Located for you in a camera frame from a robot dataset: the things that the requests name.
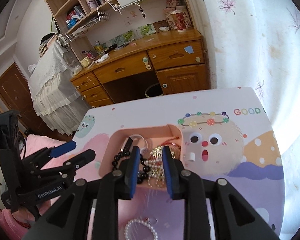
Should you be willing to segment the gold rhinestone leaf jewelry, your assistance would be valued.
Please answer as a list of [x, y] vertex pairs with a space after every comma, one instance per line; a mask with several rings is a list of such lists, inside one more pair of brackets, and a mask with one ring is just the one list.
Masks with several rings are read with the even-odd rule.
[[149, 175], [151, 178], [163, 180], [165, 178], [164, 157], [169, 153], [173, 159], [179, 159], [180, 148], [174, 144], [159, 145], [150, 152], [147, 165], [150, 167]]

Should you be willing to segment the pink fluffy blanket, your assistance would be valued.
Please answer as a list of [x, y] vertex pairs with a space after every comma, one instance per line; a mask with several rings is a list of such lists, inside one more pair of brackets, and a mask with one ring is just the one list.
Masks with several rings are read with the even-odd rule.
[[[57, 147], [62, 144], [64, 144], [63, 141], [31, 134], [26, 138], [26, 148], [22, 150], [22, 153], [25, 153], [26, 156], [29, 156], [41, 148]], [[0, 168], [0, 195], [2, 183], [3, 176]], [[11, 213], [10, 210], [4, 207], [0, 198], [0, 226], [9, 239], [23, 238], [33, 223], [34, 217], [29, 213], [29, 211], [18, 211]]]

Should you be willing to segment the pink plastic tray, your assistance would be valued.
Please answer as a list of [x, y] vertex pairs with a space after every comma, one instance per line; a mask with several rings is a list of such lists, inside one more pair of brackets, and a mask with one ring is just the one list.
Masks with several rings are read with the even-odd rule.
[[172, 124], [155, 127], [128, 128], [116, 131], [109, 139], [105, 154], [99, 168], [99, 175], [108, 174], [113, 168], [112, 162], [115, 155], [123, 151], [128, 139], [132, 139], [132, 147], [140, 149], [143, 163], [139, 164], [139, 172], [144, 172], [144, 166], [149, 166], [148, 178], [138, 187], [153, 190], [166, 190], [165, 174], [162, 164], [162, 150], [168, 146], [171, 155], [175, 159], [181, 159], [184, 155], [183, 134], [181, 130]]

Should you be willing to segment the white lace covered furniture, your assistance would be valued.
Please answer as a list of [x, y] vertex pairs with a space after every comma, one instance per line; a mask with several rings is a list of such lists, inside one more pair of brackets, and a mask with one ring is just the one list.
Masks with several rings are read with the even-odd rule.
[[82, 66], [68, 46], [57, 40], [37, 64], [28, 81], [33, 108], [52, 131], [71, 135], [90, 106], [71, 83]]

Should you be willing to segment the brown wooden door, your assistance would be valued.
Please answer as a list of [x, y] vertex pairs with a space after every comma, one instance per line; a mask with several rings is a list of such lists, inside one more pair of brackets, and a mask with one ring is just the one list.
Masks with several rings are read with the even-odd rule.
[[46, 123], [37, 116], [28, 83], [15, 63], [0, 76], [0, 98], [8, 109], [19, 112], [19, 121], [32, 134], [54, 136]]

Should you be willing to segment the cartoon printed table mat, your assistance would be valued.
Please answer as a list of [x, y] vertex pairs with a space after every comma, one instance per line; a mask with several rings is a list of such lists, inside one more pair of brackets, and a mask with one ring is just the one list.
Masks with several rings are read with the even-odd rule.
[[285, 184], [275, 135], [250, 87], [159, 96], [89, 110], [75, 133], [77, 151], [92, 149], [95, 160], [79, 170], [88, 181], [99, 168], [110, 137], [118, 130], [172, 124], [183, 134], [186, 169], [204, 179], [226, 179], [279, 234]]

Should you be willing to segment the yellow mug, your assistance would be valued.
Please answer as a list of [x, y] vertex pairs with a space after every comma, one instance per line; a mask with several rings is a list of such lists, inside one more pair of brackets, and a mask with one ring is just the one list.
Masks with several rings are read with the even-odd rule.
[[91, 65], [92, 61], [91, 61], [91, 59], [90, 59], [88, 56], [86, 56], [85, 58], [83, 58], [83, 59], [80, 61], [80, 63], [81, 63], [81, 65], [82, 65], [82, 67], [87, 68], [88, 66]]

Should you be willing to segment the wooden bookshelf hutch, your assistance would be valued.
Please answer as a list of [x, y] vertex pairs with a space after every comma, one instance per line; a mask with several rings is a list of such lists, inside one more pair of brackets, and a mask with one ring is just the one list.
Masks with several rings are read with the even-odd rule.
[[44, 1], [79, 61], [114, 44], [174, 29], [170, 12], [185, 4], [184, 0]]

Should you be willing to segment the wooden desk with drawers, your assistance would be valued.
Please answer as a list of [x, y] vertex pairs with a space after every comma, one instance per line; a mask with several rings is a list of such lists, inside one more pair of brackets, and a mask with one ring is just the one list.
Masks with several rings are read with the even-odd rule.
[[91, 107], [146, 98], [152, 85], [164, 95], [209, 89], [203, 36], [194, 28], [146, 36], [110, 52], [71, 83]]

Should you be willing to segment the white floral curtain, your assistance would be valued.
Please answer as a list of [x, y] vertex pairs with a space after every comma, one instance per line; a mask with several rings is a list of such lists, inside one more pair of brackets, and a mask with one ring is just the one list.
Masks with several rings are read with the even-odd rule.
[[251, 87], [285, 174], [280, 237], [300, 228], [300, 12], [291, 0], [187, 0], [205, 37], [212, 88]]

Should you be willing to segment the red patterned paper cup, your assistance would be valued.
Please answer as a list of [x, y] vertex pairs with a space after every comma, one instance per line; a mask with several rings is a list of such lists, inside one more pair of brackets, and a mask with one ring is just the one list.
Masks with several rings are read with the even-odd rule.
[[170, 14], [172, 15], [177, 31], [186, 31], [187, 27], [185, 23], [184, 12], [182, 10], [175, 10], [170, 12]]

